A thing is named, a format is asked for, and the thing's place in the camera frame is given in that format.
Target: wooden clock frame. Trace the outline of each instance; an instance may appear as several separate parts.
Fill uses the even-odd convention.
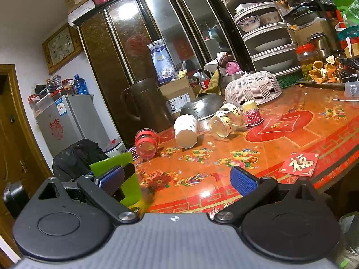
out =
[[[71,40],[74,46],[74,51],[70,53],[66,58],[59,61],[57,64],[53,65],[53,60],[51,59],[51,52],[48,48],[48,43],[55,38],[60,32],[65,30],[66,28],[69,28],[69,33],[71,36]],[[63,67],[65,64],[67,64],[69,61],[73,60],[76,56],[78,56],[84,49],[82,47],[81,39],[79,32],[71,27],[68,23],[62,26],[59,30],[57,30],[52,36],[50,36],[43,44],[42,49],[44,50],[45,59],[47,63],[47,68],[49,71],[49,74],[52,75],[57,70],[59,70],[61,67]]]

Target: blue water bottle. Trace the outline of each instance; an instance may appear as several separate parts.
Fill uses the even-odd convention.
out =
[[[75,75],[75,88],[77,94],[88,94],[87,85],[85,79],[79,78],[79,75]]]

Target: red envelope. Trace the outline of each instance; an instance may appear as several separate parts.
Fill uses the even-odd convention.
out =
[[[318,162],[319,154],[315,153],[291,153],[289,159],[285,160],[279,171],[311,177]]]

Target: table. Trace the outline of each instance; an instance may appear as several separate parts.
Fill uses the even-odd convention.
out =
[[[276,99],[260,105],[264,122],[216,140],[207,122],[200,122],[197,145],[176,146],[173,128],[160,134],[157,155],[135,163],[141,187],[154,193],[149,212],[208,212],[211,216],[238,200],[229,172],[240,166],[279,183],[297,179],[279,171],[292,152],[318,153],[310,181],[324,191],[341,179],[359,158],[359,103],[343,91],[292,86]]]

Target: dish rack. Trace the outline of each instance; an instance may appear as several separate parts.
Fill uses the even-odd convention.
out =
[[[295,53],[297,44],[274,0],[221,1],[237,25],[257,72],[268,71],[280,77],[300,70]],[[258,28],[245,32],[239,22],[251,16],[261,16],[263,19]]]

